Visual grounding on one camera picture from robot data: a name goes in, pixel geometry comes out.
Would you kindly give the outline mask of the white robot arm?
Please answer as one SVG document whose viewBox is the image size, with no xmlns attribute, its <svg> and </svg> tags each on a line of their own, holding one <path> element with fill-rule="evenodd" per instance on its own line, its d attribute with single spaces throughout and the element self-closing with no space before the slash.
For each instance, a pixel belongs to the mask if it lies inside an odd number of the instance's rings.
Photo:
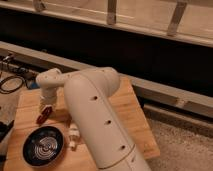
<svg viewBox="0 0 213 171">
<path fill-rule="evenodd" d="M 151 171 L 108 100 L 120 86 L 115 69 L 63 73 L 53 68 L 39 74 L 36 82 L 42 106 L 54 104 L 57 89 L 64 89 L 67 109 L 99 171 Z"/>
</svg>

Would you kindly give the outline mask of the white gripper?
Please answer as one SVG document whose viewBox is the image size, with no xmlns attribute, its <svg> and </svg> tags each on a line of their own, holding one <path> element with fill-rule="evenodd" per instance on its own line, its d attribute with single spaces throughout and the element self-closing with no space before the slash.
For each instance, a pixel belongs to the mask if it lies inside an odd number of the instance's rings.
<svg viewBox="0 0 213 171">
<path fill-rule="evenodd" d="M 41 88 L 40 89 L 40 105 L 39 111 L 50 110 L 53 112 L 56 108 L 57 102 L 57 88 Z"/>
</svg>

